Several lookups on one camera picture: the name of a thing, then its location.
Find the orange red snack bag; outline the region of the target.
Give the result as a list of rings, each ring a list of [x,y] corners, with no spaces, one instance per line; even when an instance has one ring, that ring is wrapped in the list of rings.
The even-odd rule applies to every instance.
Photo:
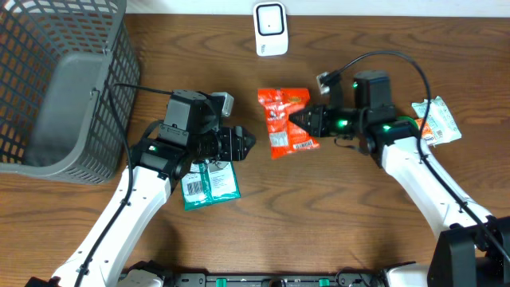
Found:
[[[272,159],[320,147],[304,129],[289,119],[292,113],[304,109],[309,102],[307,88],[259,88],[257,99],[265,112]]]

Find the green 3M cloth package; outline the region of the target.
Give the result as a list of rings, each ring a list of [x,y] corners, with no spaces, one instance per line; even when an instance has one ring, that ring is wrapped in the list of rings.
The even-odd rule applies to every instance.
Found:
[[[241,197],[233,163],[226,161],[193,163],[181,179],[181,190],[186,211]]]

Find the small orange box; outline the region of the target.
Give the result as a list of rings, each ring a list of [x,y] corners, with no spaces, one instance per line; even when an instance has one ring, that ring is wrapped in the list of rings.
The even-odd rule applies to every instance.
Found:
[[[418,125],[422,126],[423,119],[415,119]],[[437,143],[437,137],[434,135],[433,129],[430,127],[429,123],[426,122],[422,132],[422,138],[427,142],[428,146],[435,145]]]

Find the light teal wipes packet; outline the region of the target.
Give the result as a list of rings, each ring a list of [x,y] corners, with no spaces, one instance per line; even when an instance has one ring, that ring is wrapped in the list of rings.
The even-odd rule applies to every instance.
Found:
[[[430,107],[426,122],[429,123],[430,127],[433,129],[434,135],[437,137],[437,143],[435,145],[447,144],[461,138],[461,132],[453,115],[440,96],[432,99],[430,104],[428,100],[423,100],[422,103],[412,103],[411,107],[415,111],[418,117],[417,119],[422,118],[423,120],[425,118],[426,108]]]

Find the green lid jar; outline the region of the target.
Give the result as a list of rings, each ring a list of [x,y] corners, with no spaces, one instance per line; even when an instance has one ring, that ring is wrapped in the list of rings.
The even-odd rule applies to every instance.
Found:
[[[420,126],[418,125],[417,121],[409,116],[398,116],[397,120],[403,120],[406,122],[409,122],[412,126],[414,126],[417,130],[420,129]]]

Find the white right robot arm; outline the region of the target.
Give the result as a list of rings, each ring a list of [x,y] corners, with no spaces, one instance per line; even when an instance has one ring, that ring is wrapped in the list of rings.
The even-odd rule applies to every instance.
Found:
[[[434,158],[412,120],[394,107],[328,108],[294,112],[290,121],[310,136],[359,139],[410,196],[437,239],[431,263],[403,263],[382,271],[385,286],[507,286],[509,219],[476,203]]]

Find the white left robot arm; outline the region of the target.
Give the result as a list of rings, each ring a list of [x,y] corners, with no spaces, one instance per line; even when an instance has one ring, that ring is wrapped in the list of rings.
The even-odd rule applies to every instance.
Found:
[[[71,257],[48,280],[31,277],[29,286],[165,286],[173,277],[150,265],[124,266],[141,234],[167,203],[176,183],[203,160],[242,161],[256,143],[241,126],[192,133],[165,124],[151,139],[132,148],[112,199]]]

